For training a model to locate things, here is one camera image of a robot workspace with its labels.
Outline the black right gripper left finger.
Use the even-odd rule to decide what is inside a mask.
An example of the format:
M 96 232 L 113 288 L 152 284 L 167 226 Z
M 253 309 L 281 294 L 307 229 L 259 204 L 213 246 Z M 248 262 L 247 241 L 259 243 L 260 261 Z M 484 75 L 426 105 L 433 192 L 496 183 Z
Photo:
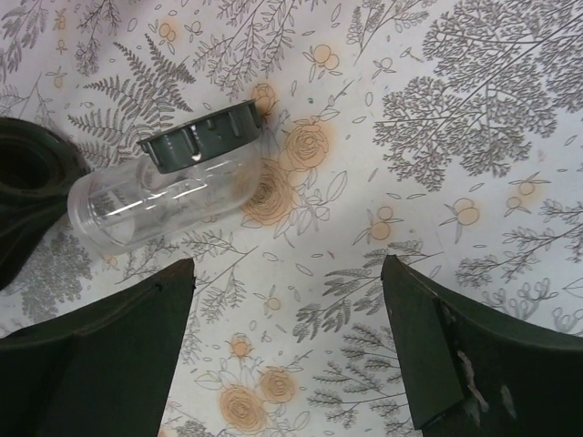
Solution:
M 2 435 L 158 435 L 194 291 L 180 259 L 2 338 Z

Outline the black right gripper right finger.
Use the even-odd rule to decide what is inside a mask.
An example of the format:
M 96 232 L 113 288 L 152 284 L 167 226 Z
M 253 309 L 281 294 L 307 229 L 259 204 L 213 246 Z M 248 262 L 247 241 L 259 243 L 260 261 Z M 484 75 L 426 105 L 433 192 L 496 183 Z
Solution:
M 424 436 L 579 436 L 582 340 L 384 259 L 384 302 L 413 426 Z

